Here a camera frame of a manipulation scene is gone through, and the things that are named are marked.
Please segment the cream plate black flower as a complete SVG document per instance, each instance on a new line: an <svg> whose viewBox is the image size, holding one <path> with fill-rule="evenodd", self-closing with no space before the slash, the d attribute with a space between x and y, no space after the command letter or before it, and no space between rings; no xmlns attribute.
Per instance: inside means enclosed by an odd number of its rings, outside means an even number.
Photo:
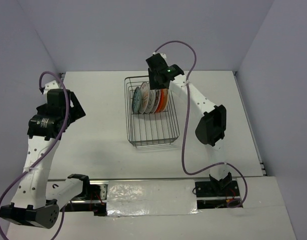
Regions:
<svg viewBox="0 0 307 240"><path fill-rule="evenodd" d="M160 89L156 89L155 90L155 99L154 99L154 104L153 104L153 107L151 109L151 113L155 113L158 106L159 106L159 103L160 103L160 98L161 98L161 90Z"/></svg>

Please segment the white plate red sunburst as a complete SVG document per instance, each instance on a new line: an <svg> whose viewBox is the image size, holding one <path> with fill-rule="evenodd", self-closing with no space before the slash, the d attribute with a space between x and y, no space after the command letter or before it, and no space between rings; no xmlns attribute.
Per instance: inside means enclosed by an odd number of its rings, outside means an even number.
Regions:
<svg viewBox="0 0 307 240"><path fill-rule="evenodd" d="M149 103L150 86L148 82L144 81L141 84L140 93L141 93L141 99L140 99L139 114L143 114Z"/></svg>

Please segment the orange bowl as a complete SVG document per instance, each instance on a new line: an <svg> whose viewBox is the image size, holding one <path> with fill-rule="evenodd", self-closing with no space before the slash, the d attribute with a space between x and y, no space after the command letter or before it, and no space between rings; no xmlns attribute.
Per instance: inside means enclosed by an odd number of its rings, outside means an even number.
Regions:
<svg viewBox="0 0 307 240"><path fill-rule="evenodd" d="M163 112L167 106L167 102L168 102L168 90L166 88L161 89L159 104L155 112L156 113Z"/></svg>

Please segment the blue patterned plate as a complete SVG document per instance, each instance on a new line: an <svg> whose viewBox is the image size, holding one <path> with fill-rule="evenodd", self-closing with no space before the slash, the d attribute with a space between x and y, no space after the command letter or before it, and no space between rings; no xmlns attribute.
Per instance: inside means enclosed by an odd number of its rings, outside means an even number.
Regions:
<svg viewBox="0 0 307 240"><path fill-rule="evenodd" d="M139 86L137 86L133 92L132 96L132 112L137 114L139 112L142 101L142 93Z"/></svg>

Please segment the white plate grey flower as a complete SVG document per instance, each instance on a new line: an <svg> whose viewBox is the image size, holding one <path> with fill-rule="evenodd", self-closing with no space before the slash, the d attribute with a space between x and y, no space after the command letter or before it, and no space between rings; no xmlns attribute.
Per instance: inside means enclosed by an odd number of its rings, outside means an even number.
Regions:
<svg viewBox="0 0 307 240"><path fill-rule="evenodd" d="M155 103L155 98L156 98L156 91L155 90L150 90L149 95L148 95L148 103L147 107L144 111L145 114L149 114L154 106Z"/></svg>

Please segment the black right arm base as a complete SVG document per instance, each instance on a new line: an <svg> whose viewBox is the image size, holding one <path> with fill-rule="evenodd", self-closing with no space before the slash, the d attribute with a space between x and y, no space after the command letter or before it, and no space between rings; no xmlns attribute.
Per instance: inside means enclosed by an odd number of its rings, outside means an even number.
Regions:
<svg viewBox="0 0 307 240"><path fill-rule="evenodd" d="M236 180L222 190L215 190L209 178L196 179L191 192L196 197L199 210L243 207L244 195L240 193Z"/></svg>

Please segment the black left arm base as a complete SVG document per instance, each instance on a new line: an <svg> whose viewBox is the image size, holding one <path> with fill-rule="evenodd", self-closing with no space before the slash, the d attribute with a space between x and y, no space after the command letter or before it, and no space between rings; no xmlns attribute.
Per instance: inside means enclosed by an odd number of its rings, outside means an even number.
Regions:
<svg viewBox="0 0 307 240"><path fill-rule="evenodd" d="M94 216L107 216L108 184L91 184L89 195L75 197L65 207L68 213L92 213Z"/></svg>

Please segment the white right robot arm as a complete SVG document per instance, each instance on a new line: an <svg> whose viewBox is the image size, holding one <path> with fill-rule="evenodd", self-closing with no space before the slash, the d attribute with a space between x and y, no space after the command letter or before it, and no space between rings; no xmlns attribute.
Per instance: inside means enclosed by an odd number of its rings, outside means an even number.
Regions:
<svg viewBox="0 0 307 240"><path fill-rule="evenodd" d="M195 176L206 170L209 171L212 192L223 195L232 182L232 174L228 170L222 153L223 139L227 129L227 109L224 105L216 105L204 96L189 80L189 73L185 73L178 65L168 65L163 53L154 52L146 59L148 65L149 86L152 90L169 90L180 99L186 101L187 110L181 147L181 165L188 176ZM209 152L210 165L189 172L185 165L185 148L190 113L198 119L195 136Z"/></svg>

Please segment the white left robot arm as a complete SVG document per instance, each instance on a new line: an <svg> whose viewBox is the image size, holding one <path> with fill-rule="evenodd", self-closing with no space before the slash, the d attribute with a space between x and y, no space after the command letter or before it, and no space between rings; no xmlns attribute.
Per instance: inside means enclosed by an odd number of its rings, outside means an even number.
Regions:
<svg viewBox="0 0 307 240"><path fill-rule="evenodd" d="M11 202L0 206L0 218L16 225L52 228L61 208L75 197L87 199L92 192L87 175L71 174L55 189L47 183L52 161L68 126L86 114L74 92L63 90L54 81L42 88L46 103L37 107L37 113L28 123L28 150L24 176Z"/></svg>

